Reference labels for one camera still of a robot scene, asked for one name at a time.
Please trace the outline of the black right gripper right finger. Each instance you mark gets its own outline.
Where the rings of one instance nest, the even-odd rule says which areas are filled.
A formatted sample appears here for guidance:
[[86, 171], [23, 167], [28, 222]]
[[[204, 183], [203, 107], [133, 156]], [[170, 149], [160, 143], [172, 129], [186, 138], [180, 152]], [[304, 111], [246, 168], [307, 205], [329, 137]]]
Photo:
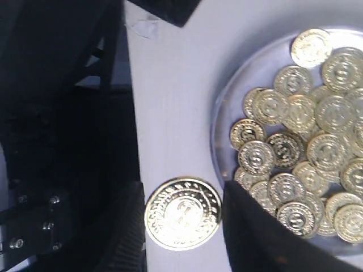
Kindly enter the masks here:
[[288, 231], [234, 181], [223, 189], [223, 236], [232, 271], [359, 271]]

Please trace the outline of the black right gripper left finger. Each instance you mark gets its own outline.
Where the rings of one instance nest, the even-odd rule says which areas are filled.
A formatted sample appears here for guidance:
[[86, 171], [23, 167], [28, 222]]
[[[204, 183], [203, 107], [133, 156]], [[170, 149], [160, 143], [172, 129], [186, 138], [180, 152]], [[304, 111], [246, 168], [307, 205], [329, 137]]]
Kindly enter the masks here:
[[139, 271], [144, 231], [144, 190], [141, 182], [123, 187], [101, 220], [100, 259], [94, 271]]

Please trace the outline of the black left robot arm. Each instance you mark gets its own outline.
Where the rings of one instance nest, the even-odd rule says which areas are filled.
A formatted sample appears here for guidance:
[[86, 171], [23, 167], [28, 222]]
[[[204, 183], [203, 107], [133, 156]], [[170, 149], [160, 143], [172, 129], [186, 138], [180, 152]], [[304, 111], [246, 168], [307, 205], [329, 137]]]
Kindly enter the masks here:
[[132, 95], [113, 88], [122, 1], [1, 2], [1, 270], [139, 271]]

